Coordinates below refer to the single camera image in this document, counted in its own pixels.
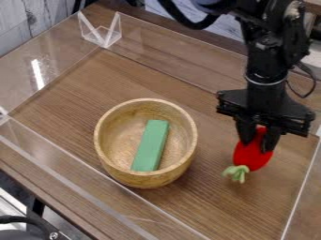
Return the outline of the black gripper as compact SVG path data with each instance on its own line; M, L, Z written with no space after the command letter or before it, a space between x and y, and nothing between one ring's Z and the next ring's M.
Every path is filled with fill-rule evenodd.
M284 95L280 100L274 97L255 97L254 102L250 102L247 90L239 89L217 91L216 98L219 113L229 117L246 117L235 119L235 128L242 144L247 145L255 136L255 123L264 126L260 141L262 153L274 150L282 131L302 137L308 135L315 114L288 95Z

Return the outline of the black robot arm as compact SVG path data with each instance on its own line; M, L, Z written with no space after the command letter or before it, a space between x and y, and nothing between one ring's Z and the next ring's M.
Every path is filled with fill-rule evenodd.
M304 137L314 120L311 109L288 95L290 69L304 66L302 58L310 53L303 1L193 0L193 5L213 16L232 14L240 24L247 86L216 93L216 111L233 118L243 144L252 141L258 126L267 129L259 142L266 153L282 135Z

